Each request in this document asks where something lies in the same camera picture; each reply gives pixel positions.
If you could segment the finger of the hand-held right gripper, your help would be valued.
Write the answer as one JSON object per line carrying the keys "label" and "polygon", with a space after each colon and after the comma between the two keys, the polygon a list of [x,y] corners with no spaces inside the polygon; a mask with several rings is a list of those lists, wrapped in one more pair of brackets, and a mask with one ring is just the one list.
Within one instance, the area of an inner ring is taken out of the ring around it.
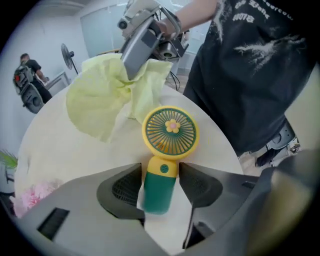
{"label": "finger of the hand-held right gripper", "polygon": [[131,81],[159,45],[163,33],[156,21],[144,21],[121,48],[121,60]]}

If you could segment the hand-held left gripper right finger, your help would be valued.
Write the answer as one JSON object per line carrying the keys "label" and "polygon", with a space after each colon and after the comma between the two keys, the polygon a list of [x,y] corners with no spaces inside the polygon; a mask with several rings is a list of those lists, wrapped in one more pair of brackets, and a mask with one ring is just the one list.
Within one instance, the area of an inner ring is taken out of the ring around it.
{"label": "hand-held left gripper right finger", "polygon": [[271,167],[260,176],[179,164],[179,184],[191,204],[185,250],[246,250],[271,190]]}

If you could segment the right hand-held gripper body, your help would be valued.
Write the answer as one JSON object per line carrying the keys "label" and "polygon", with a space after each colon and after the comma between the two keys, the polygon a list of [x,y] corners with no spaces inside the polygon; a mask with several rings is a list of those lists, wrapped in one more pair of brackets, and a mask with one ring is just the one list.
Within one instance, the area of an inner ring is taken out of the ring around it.
{"label": "right hand-held gripper body", "polygon": [[128,1],[124,14],[117,26],[122,30],[122,36],[126,41],[143,22],[157,22],[161,14],[170,20],[176,29],[177,35],[173,38],[166,38],[162,32],[160,42],[150,57],[153,56],[165,61],[182,58],[189,47],[186,34],[182,32],[178,17],[156,0]]}

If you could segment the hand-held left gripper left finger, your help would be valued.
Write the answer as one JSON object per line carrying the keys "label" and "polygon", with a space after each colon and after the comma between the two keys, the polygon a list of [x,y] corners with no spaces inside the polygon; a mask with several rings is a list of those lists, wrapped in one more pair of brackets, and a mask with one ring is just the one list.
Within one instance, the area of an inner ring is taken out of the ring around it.
{"label": "hand-held left gripper left finger", "polygon": [[46,256],[143,256],[141,185],[140,163],[79,177],[38,202],[18,224]]}

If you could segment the person's right hand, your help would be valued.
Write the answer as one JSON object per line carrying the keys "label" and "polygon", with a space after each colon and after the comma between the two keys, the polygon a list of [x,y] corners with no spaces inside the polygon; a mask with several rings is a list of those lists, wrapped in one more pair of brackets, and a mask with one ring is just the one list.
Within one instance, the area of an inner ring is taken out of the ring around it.
{"label": "person's right hand", "polygon": [[159,20],[156,22],[156,24],[158,25],[159,29],[161,30],[165,38],[172,39],[177,35],[177,31],[175,27],[173,26],[173,24],[170,22],[168,18]]}

